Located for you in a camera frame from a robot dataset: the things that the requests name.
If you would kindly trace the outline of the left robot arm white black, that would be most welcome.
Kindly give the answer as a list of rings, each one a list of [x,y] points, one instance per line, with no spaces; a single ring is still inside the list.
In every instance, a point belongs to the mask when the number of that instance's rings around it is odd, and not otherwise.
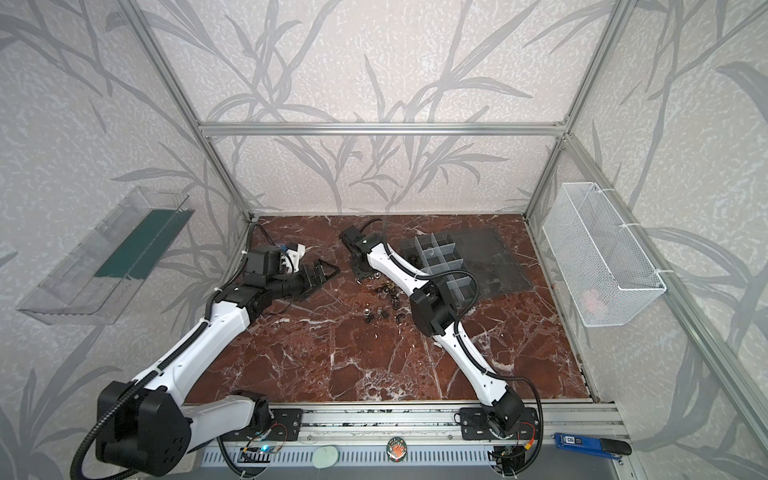
[[[114,381],[99,395],[97,421],[78,447],[70,467],[84,478],[84,460],[120,467],[116,478],[137,473],[162,476],[183,457],[225,435],[270,431],[273,416],[262,394],[236,391],[196,406],[185,400],[219,354],[276,299],[307,299],[340,272],[318,259],[312,267],[282,272],[278,262],[247,255],[238,271],[208,299],[203,317],[152,366],[129,382]]]

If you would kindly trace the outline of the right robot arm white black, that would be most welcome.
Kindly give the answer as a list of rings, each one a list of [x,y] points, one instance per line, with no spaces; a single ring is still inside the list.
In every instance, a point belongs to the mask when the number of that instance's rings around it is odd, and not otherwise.
[[[493,434],[500,439],[509,437],[523,414],[524,402],[469,339],[462,319],[471,304],[460,304],[448,286],[450,276],[474,276],[462,269],[427,274],[380,239],[364,238],[349,245],[348,250],[353,265],[383,274],[408,295],[417,329],[442,347],[469,380]]]

